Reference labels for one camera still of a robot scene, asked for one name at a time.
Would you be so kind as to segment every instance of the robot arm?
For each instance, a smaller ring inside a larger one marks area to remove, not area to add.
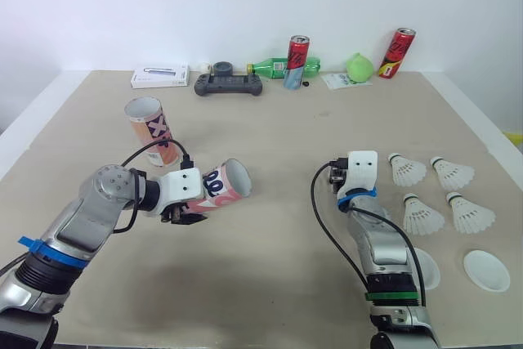
[[[329,175],[338,208],[348,214],[348,229],[367,277],[365,297],[371,302],[370,319],[378,328],[370,347],[435,349],[439,343],[426,307],[418,303],[405,240],[395,228],[368,214],[387,217],[375,198],[377,175],[375,151],[350,152],[347,159],[331,163]]]
[[[20,239],[29,254],[0,284],[0,347],[51,347],[58,331],[52,316],[62,309],[74,281],[114,233],[122,210],[135,204],[135,195],[138,209],[147,215],[161,214],[162,221],[167,217],[172,223],[186,224],[201,217],[181,217],[180,207],[202,194],[197,168],[153,180],[147,180],[144,172],[118,165],[98,169],[40,239]]]

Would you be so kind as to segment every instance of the pink paper cup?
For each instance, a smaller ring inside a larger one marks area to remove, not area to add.
[[[158,99],[135,98],[125,105],[125,114],[143,146],[160,139],[172,139],[171,130]],[[152,146],[146,153],[150,163],[157,167],[175,163],[179,157],[176,146],[168,142]]]
[[[204,198],[187,202],[183,213],[203,213],[232,204],[250,196],[251,189],[245,166],[237,159],[228,159],[203,175]]]

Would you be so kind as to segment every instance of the green band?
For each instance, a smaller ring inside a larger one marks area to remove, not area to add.
[[[365,298],[368,302],[372,300],[415,300],[419,298],[419,295],[418,292],[366,293]]]

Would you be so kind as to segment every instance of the green balloon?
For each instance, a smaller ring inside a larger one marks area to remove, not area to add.
[[[365,82],[373,74],[373,64],[365,56],[355,53],[346,61],[346,73],[354,82]]]

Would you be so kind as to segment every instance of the black cable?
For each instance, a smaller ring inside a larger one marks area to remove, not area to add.
[[[330,239],[330,241],[333,242],[333,244],[336,246],[337,250],[342,253],[343,257],[349,262],[349,264],[352,266],[352,268],[354,269],[354,271],[356,272],[356,274],[358,275],[358,277],[360,277],[360,280],[362,282],[362,284],[364,285],[365,289],[369,290],[369,285],[367,284],[367,280],[365,279],[364,275],[361,273],[360,269],[358,268],[358,266],[354,263],[354,261],[352,260],[352,258],[349,256],[348,253],[345,252],[345,250],[342,248],[342,246],[336,241],[336,239],[334,239],[334,237],[331,235],[331,233],[329,232],[329,229],[327,229],[327,226],[325,226],[324,222],[321,220],[321,217],[320,217],[320,214],[318,213],[318,208],[316,207],[316,200],[315,200],[315,196],[314,196],[314,188],[315,188],[315,185],[316,185],[316,179],[318,178],[318,176],[320,175],[320,173],[329,166],[329,163],[325,163],[323,164],[320,169],[318,169],[314,175],[314,177],[312,178],[312,183],[311,183],[311,202],[312,202],[312,210],[314,210],[314,215],[316,216],[316,220],[318,220],[318,223],[320,224],[321,226],[321,229],[324,230],[325,234],[327,235],[327,237]]]
[[[0,277],[4,274],[6,274],[10,269],[12,269],[14,266],[16,266],[18,263],[22,262],[25,257],[27,257],[29,253],[22,253],[19,257],[13,259],[9,263],[7,263],[2,269],[0,269]]]
[[[183,153],[184,156],[188,156],[189,154],[187,153],[187,150],[185,147],[183,147],[181,145],[180,142],[178,141],[175,141],[174,139],[158,139],[157,141],[153,141],[153,142],[150,142],[148,143],[147,145],[145,145],[144,147],[142,147],[141,149],[137,150],[136,153],[134,153],[133,155],[131,155],[128,159],[126,159],[125,161],[123,161],[122,163],[122,166],[125,167],[128,163],[130,163],[131,161],[133,161],[138,155],[142,154],[144,151],[146,151],[147,149],[149,149],[151,146],[154,146],[154,145],[159,145],[160,143],[174,143],[176,146],[178,146],[181,150],[181,152]]]
[[[138,171],[135,168],[129,169],[129,172],[134,176],[134,202],[132,204],[131,219],[129,220],[127,226],[124,228],[115,229],[113,230],[113,233],[123,233],[130,230],[134,225],[134,222],[136,221],[136,215],[138,214],[138,207],[140,205],[140,177],[138,176]]]
[[[416,265],[416,271],[418,272],[419,278],[419,292],[421,293],[422,298],[422,306],[427,306],[427,300],[425,298],[425,282],[423,281],[422,267],[419,264],[418,255],[416,255],[416,251],[414,250],[414,246],[410,242],[409,237],[394,222],[387,220],[385,217],[382,217],[379,214],[370,212],[368,210],[363,210],[362,208],[349,207],[349,210],[377,218],[378,220],[385,222],[387,225],[392,226],[392,228],[394,228],[394,230],[396,230],[396,232],[400,234],[400,236],[407,244],[407,247],[409,247],[410,253],[412,254],[412,259],[414,260],[414,265]]]

